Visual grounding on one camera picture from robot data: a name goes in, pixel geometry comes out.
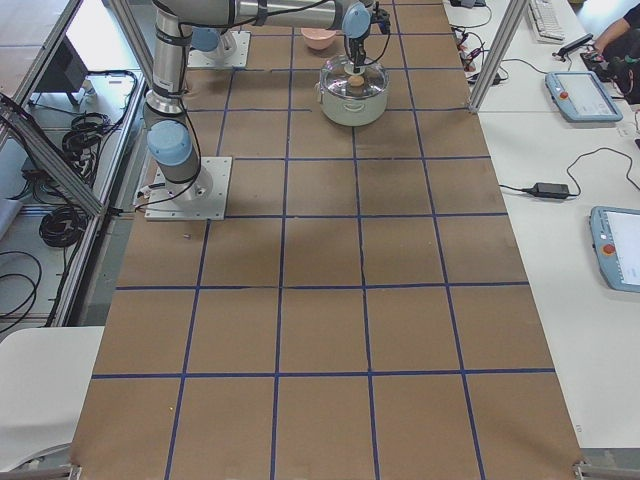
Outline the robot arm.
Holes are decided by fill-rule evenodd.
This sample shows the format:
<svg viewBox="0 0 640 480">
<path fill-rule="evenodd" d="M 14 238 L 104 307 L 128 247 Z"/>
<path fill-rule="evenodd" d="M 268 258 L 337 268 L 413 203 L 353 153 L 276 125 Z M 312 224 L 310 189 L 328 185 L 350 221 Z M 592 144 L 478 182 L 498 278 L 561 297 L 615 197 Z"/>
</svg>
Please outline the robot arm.
<svg viewBox="0 0 640 480">
<path fill-rule="evenodd" d="M 314 216 L 351 198 L 351 131 L 311 108 L 317 76 L 297 59 L 301 26 L 258 36 L 264 59 L 222 72 L 188 69 L 195 30 L 158 13 L 145 120 L 167 200 L 196 209 L 226 182 L 234 215 Z"/>
<path fill-rule="evenodd" d="M 340 31 L 351 69 L 358 75 L 367 64 L 364 43 L 371 25 L 385 22 L 386 15 L 376 14 L 363 1 L 190 1 L 182 21 L 218 29 L 253 25 Z"/>
</svg>

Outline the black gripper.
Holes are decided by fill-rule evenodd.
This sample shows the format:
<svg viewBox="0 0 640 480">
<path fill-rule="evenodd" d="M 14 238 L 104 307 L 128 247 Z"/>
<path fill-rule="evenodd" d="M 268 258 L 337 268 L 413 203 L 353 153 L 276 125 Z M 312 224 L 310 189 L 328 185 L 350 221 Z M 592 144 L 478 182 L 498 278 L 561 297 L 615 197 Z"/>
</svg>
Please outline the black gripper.
<svg viewBox="0 0 640 480">
<path fill-rule="evenodd" d="M 349 73 L 362 72 L 363 60 L 365 59 L 364 40 L 364 36 L 346 38 Z"/>
</svg>

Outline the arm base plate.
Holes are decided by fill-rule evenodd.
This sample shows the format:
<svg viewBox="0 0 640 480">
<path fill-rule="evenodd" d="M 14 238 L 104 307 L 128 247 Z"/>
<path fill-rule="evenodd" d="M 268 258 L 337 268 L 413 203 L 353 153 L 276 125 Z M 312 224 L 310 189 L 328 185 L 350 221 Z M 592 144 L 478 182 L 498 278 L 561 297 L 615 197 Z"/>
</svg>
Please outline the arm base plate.
<svg viewBox="0 0 640 480">
<path fill-rule="evenodd" d="M 192 33 L 188 67 L 191 69 L 244 69 L 248 60 L 251 33 L 195 28 Z"/>
<path fill-rule="evenodd" d="M 144 217 L 148 221 L 223 220 L 232 170 L 231 157 L 204 157 L 199 176 L 180 196 L 189 183 L 178 185 L 165 180 L 160 168 L 154 182 L 163 186 L 154 188 L 146 200 Z"/>
</svg>

